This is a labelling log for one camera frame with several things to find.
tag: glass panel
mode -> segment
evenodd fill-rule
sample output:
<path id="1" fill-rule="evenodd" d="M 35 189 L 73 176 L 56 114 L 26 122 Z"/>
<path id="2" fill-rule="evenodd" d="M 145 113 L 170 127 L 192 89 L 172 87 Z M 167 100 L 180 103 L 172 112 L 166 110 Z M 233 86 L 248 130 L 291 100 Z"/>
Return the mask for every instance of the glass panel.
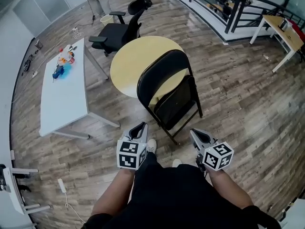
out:
<path id="1" fill-rule="evenodd" d="M 20 0 L 13 10 L 35 37 L 50 24 L 34 0 Z"/>
<path id="2" fill-rule="evenodd" d="M 52 22 L 69 10 L 65 0 L 35 0 L 44 14 Z"/>

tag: office chair backrest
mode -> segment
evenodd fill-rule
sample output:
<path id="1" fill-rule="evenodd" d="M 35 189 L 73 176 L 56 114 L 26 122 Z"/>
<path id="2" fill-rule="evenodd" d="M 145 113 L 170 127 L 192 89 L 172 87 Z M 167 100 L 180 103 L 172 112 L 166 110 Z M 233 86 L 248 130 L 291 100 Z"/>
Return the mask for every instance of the office chair backrest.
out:
<path id="1" fill-rule="evenodd" d="M 128 28 L 122 38 L 123 45 L 131 42 L 134 39 L 138 38 L 138 30 L 141 27 L 142 23 L 138 24 L 140 16 L 143 14 L 144 9 L 136 13 L 128 24 Z"/>
<path id="2" fill-rule="evenodd" d="M 180 50 L 170 50 L 153 62 L 140 76 L 137 86 L 138 99 L 148 107 L 151 99 L 162 84 L 183 69 L 189 69 L 193 76 L 189 59 Z"/>
<path id="3" fill-rule="evenodd" d="M 152 6 L 152 4 L 151 0 L 135 0 L 128 5 L 128 12 L 131 15 L 135 15 L 142 9 L 147 10 Z"/>

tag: black sleeve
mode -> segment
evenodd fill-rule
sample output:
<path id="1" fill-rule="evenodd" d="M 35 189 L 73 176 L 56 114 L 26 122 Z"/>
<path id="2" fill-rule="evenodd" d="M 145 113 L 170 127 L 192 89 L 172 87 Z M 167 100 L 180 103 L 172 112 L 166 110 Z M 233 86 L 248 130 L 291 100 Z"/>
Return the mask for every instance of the black sleeve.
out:
<path id="1" fill-rule="evenodd" d="M 108 214 L 97 214 L 91 216 L 81 229 L 101 229 L 109 220 L 112 219 Z"/>
<path id="2" fill-rule="evenodd" d="M 247 220 L 267 229 L 281 229 L 281 226 L 276 219 L 262 212 L 257 206 L 248 206 L 244 208 L 242 214 Z"/>

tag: office chair armrest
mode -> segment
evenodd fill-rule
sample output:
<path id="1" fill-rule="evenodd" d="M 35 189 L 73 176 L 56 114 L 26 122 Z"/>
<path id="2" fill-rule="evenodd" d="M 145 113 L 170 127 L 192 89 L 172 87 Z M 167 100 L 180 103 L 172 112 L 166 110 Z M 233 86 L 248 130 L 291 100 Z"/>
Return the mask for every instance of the office chair armrest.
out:
<path id="1" fill-rule="evenodd" d="M 120 11 L 116 11 L 116 12 L 111 12 L 109 15 L 115 15 L 119 17 L 119 20 L 121 22 L 121 24 L 125 24 L 124 20 L 123 20 L 123 16 L 125 15 L 125 12 L 120 12 Z"/>
<path id="2" fill-rule="evenodd" d="M 105 41 L 107 41 L 107 37 L 103 37 L 103 36 L 90 36 L 89 37 L 89 41 L 90 42 L 104 43 Z"/>

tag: white rectangular table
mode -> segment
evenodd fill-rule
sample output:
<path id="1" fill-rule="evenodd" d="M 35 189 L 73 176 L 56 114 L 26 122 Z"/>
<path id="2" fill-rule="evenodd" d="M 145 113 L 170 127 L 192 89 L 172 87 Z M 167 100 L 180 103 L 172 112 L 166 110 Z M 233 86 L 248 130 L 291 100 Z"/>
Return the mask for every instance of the white rectangular table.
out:
<path id="1" fill-rule="evenodd" d="M 263 15 L 262 21 L 259 24 L 254 36 L 252 37 L 250 44 L 253 44 L 255 41 L 259 31 L 262 29 L 265 23 L 268 23 L 270 27 L 274 30 L 274 32 L 270 35 L 270 38 L 277 33 L 283 41 L 290 48 L 290 52 L 283 58 L 283 60 L 272 70 L 272 72 L 276 72 L 287 60 L 290 60 L 291 57 L 302 47 L 304 44 L 300 37 L 296 34 L 293 29 L 287 29 L 286 31 L 282 31 L 278 26 L 282 23 L 283 18 L 279 16 L 272 15 Z"/>
<path id="2" fill-rule="evenodd" d="M 16 183 L 16 178 L 13 174 L 30 174 L 37 173 L 37 169 L 16 169 L 16 168 L 5 168 L 3 169 L 3 175 L 5 179 L 6 186 L 9 187 L 8 193 L 10 194 L 10 199 L 13 203 L 14 208 L 21 214 L 31 214 L 35 212 L 39 212 L 42 210 L 50 209 L 49 205 L 40 206 L 40 204 L 28 205 L 25 206 L 23 204 L 22 198 L 20 196 L 20 192 L 18 190 L 18 186 Z"/>
<path id="3" fill-rule="evenodd" d="M 111 120 L 101 111 L 89 110 L 86 95 L 84 55 L 91 61 L 103 79 L 108 79 L 108 76 L 85 46 L 84 38 L 73 44 L 73 47 L 76 46 L 77 48 L 73 51 L 75 62 L 71 65 L 71 70 L 64 79 L 53 80 L 52 77 L 56 70 L 59 54 L 46 65 L 41 94 L 41 128 L 39 131 L 41 136 L 54 133 L 88 139 L 88 134 L 74 132 L 66 128 L 67 125 L 87 115 L 109 125 L 120 127 L 119 122 Z"/>

